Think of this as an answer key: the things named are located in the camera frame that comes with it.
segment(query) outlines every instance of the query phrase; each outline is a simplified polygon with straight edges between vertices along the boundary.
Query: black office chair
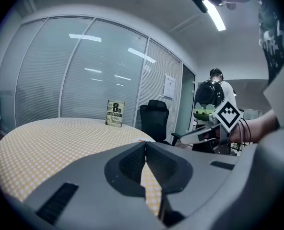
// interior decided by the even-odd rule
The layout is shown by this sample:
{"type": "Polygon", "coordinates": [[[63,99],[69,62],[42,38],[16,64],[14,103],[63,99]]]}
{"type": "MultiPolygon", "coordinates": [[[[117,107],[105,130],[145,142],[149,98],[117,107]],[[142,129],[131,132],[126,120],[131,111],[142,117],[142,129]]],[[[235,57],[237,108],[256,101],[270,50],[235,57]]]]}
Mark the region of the black office chair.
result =
{"type": "MultiPolygon", "coordinates": [[[[150,100],[148,105],[140,106],[140,116],[142,131],[148,134],[157,142],[170,145],[166,139],[166,123],[169,117],[169,110],[166,104],[158,100],[150,100]]],[[[180,139],[180,135],[172,133],[174,136],[172,146],[180,139]]]]}

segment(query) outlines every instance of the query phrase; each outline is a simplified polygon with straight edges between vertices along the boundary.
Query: yellow checkered tablecloth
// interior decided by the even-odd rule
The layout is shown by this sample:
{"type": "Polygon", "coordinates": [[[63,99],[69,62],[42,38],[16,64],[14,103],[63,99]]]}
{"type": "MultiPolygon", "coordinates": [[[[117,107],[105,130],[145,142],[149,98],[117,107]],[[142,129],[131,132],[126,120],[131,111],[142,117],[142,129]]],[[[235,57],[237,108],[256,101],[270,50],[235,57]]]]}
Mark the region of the yellow checkered tablecloth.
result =
{"type": "MultiPolygon", "coordinates": [[[[18,127],[0,141],[0,187],[20,201],[49,177],[73,161],[137,138],[152,138],[142,131],[123,125],[105,125],[90,118],[54,118],[18,127]]],[[[146,188],[146,203],[157,215],[161,187],[147,164],[141,185],[146,188]]]]}

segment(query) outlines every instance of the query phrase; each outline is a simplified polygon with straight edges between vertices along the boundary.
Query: white shirt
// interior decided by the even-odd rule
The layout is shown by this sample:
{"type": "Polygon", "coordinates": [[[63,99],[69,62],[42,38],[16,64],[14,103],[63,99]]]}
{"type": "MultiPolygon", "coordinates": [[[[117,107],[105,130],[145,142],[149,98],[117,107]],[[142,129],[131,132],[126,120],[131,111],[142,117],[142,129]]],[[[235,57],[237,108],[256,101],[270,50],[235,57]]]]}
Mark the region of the white shirt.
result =
{"type": "MultiPolygon", "coordinates": [[[[212,81],[218,82],[220,80],[219,79],[212,79],[212,81]]],[[[220,83],[220,85],[221,85],[223,93],[224,93],[224,100],[228,99],[229,102],[233,106],[237,106],[236,105],[236,99],[235,99],[235,96],[234,96],[233,87],[228,82],[225,82],[225,81],[222,81],[220,83]]],[[[197,120],[197,121],[198,121],[198,125],[205,125],[205,124],[207,124],[206,121],[202,121],[202,120],[197,120]]]]}

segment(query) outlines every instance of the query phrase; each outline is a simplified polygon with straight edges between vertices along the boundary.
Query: person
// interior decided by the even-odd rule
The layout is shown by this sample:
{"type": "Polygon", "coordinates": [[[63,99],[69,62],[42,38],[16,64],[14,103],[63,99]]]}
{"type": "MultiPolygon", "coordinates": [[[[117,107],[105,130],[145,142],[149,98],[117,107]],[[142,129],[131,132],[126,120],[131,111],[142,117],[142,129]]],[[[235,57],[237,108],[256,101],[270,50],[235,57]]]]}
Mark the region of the person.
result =
{"type": "MultiPolygon", "coordinates": [[[[220,69],[215,68],[210,71],[210,80],[215,81],[221,85],[224,94],[224,100],[228,99],[229,102],[236,107],[237,104],[233,87],[228,82],[224,81],[223,73],[220,69]]],[[[206,121],[197,120],[196,128],[200,128],[206,124],[206,121]]],[[[214,141],[209,141],[206,143],[194,144],[192,150],[213,153],[213,147],[215,146],[216,143],[214,141]]]]}
{"type": "MultiPolygon", "coordinates": [[[[237,3],[245,3],[251,0],[209,0],[215,6],[221,6],[227,3],[227,8],[235,8],[237,3]]],[[[284,16],[281,13],[279,6],[275,0],[256,0],[260,4],[259,23],[260,23],[260,38],[259,44],[265,54],[268,72],[269,84],[281,71],[284,66],[284,16]]],[[[249,140],[249,129],[251,132],[251,142],[259,142],[265,135],[278,129],[279,124],[273,110],[270,110],[265,115],[248,120],[249,128],[244,127],[246,134],[246,142],[249,140]]],[[[240,130],[243,127],[236,126],[230,136],[231,142],[240,143],[240,130]]]]}
{"type": "Polygon", "coordinates": [[[222,81],[220,82],[220,85],[223,89],[224,99],[228,99],[233,106],[237,106],[233,87],[223,80],[224,78],[221,70],[218,68],[212,69],[210,71],[210,79],[216,82],[222,81]]]}

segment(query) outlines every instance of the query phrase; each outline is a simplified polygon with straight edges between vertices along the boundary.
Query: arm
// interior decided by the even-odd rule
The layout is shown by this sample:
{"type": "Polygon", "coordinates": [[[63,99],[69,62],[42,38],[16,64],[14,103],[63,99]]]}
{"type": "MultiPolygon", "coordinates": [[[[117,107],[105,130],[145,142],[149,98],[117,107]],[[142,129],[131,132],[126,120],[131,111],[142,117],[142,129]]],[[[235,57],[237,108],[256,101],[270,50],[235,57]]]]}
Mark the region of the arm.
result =
{"type": "MultiPolygon", "coordinates": [[[[256,119],[248,120],[248,126],[251,130],[251,142],[259,142],[265,135],[271,133],[275,130],[276,125],[276,115],[273,110],[268,111],[265,115],[258,117],[256,119]]],[[[246,141],[249,142],[249,130],[247,125],[243,122],[245,132],[246,132],[246,141]]],[[[240,141],[240,132],[238,125],[232,130],[230,136],[231,142],[241,143],[240,141]]]]}
{"type": "Polygon", "coordinates": [[[236,105],[236,99],[235,99],[235,96],[234,96],[233,87],[228,82],[226,82],[226,83],[228,84],[228,87],[226,88],[225,98],[228,99],[233,106],[237,106],[236,105]]]}

